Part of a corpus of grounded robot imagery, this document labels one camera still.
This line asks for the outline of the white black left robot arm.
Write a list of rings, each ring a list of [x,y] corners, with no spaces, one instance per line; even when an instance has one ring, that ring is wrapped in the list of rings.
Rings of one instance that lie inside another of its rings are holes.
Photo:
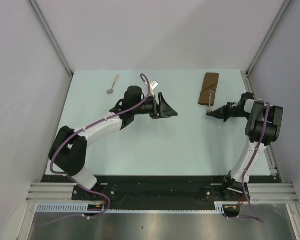
[[[63,126],[50,149],[50,165],[57,166],[61,174],[83,186],[83,194],[88,199],[97,199],[101,188],[97,178],[85,166],[88,147],[110,133],[123,130],[136,115],[149,115],[157,120],[176,117],[178,113],[161,92],[157,96],[145,96],[139,86],[130,86],[105,118],[77,129]]]

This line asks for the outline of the brown cloth napkin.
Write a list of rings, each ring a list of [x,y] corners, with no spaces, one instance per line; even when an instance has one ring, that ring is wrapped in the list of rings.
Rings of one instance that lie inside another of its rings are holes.
[[[213,91],[212,103],[214,106],[219,83],[220,74],[216,72],[207,72],[204,76],[198,104],[201,106],[209,106],[209,90]]]

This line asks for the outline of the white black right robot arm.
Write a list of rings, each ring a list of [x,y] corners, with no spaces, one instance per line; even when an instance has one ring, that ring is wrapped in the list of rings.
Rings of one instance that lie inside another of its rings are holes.
[[[238,102],[209,111],[206,115],[226,122],[230,118],[246,118],[246,144],[234,168],[223,178],[221,185],[206,188],[209,201],[236,201],[248,192],[251,171],[260,155],[274,143],[281,131],[284,108],[255,100],[246,92]]]

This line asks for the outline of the metal fork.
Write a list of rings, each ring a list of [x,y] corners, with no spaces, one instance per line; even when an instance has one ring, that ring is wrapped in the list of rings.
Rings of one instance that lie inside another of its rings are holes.
[[[209,104],[208,104],[208,107],[207,107],[208,112],[211,112],[213,110],[213,106],[212,106],[213,94],[214,94],[214,92],[210,89],[209,92],[208,92],[208,95],[209,95]]]

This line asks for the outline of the spoon with wooden handle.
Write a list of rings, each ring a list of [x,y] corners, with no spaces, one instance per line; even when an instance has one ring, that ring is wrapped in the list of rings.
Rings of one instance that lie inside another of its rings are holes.
[[[117,74],[116,76],[115,76],[115,78],[114,78],[114,81],[113,81],[113,83],[112,83],[112,86],[111,86],[111,88],[110,89],[108,89],[106,92],[107,92],[107,94],[112,94],[113,92],[114,92],[114,86],[115,86],[115,84],[117,83],[117,81],[118,81],[118,79],[119,79],[119,77],[120,77],[120,75],[119,74]]]

